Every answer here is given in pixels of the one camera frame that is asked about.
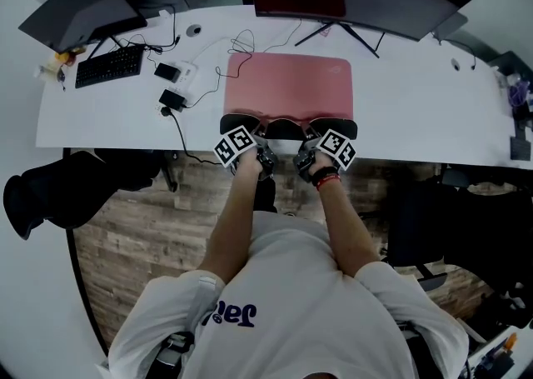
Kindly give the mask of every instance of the black wristband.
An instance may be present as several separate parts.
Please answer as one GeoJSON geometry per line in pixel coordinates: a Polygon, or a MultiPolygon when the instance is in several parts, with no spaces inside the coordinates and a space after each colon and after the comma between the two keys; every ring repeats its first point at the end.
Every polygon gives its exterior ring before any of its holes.
{"type": "Polygon", "coordinates": [[[316,187],[316,185],[318,185],[318,182],[324,179],[324,177],[338,174],[339,172],[336,170],[336,167],[323,167],[311,177],[313,187],[316,187]]]}

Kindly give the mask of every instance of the bracelet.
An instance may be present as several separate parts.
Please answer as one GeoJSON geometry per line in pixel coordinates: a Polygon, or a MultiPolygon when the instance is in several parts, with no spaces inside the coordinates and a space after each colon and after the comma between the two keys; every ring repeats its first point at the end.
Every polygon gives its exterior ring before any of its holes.
{"type": "Polygon", "coordinates": [[[339,172],[336,170],[336,167],[323,167],[322,169],[318,170],[312,177],[311,182],[313,186],[316,187],[318,185],[318,182],[324,179],[324,177],[330,176],[330,175],[337,175],[339,176],[339,172]]]}
{"type": "Polygon", "coordinates": [[[317,191],[320,191],[320,187],[322,185],[324,185],[326,182],[328,181],[332,181],[332,180],[336,180],[336,181],[340,181],[341,180],[341,177],[339,175],[328,175],[326,177],[323,177],[316,185],[316,190],[317,191]]]}

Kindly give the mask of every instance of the wooden floor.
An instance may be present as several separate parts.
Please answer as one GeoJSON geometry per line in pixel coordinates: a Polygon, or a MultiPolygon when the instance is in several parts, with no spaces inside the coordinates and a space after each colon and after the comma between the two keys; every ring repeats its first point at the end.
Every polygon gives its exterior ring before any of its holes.
{"type": "MultiPolygon", "coordinates": [[[[371,212],[381,209],[393,179],[423,180],[438,169],[427,163],[356,160],[343,182],[356,210],[371,212]]],[[[232,176],[221,167],[184,156],[172,164],[172,172],[178,182],[176,193],[167,190],[161,176],[140,192],[119,191],[74,232],[85,288],[108,345],[149,280],[177,277],[197,267],[232,183],[232,176]]],[[[481,190],[490,192],[491,188],[481,190]]],[[[315,188],[294,173],[288,157],[281,159],[276,191],[279,213],[324,222],[315,188]]],[[[384,247],[388,224],[377,218],[365,222],[378,249],[384,247]]],[[[453,316],[467,318],[481,296],[491,293],[484,282],[458,267],[438,262],[430,269],[449,273],[446,284],[429,295],[453,316]]]]}

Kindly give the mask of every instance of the hand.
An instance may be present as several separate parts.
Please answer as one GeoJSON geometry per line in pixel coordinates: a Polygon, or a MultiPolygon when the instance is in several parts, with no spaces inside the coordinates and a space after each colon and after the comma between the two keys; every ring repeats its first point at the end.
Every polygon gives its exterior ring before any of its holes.
{"type": "Polygon", "coordinates": [[[333,161],[322,151],[315,151],[315,162],[309,167],[309,174],[313,176],[324,167],[333,167],[333,161]]]}
{"type": "Polygon", "coordinates": [[[263,171],[263,166],[257,160],[257,148],[250,148],[239,156],[239,166],[237,170],[245,169],[250,172],[259,174],[263,171]]]}

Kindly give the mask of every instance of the white t-shirt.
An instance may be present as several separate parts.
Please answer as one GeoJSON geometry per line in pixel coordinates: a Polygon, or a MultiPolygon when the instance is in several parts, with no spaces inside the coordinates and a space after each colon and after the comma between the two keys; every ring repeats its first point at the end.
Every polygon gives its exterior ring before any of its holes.
{"type": "Polygon", "coordinates": [[[417,282],[373,262],[355,277],[338,270],[326,229],[256,212],[250,259],[224,285],[210,272],[148,283],[109,354],[116,379],[143,378],[168,336],[194,332],[183,379],[294,378],[318,372],[339,379],[413,378],[397,322],[425,338],[445,379],[463,367],[461,325],[417,282]]]}

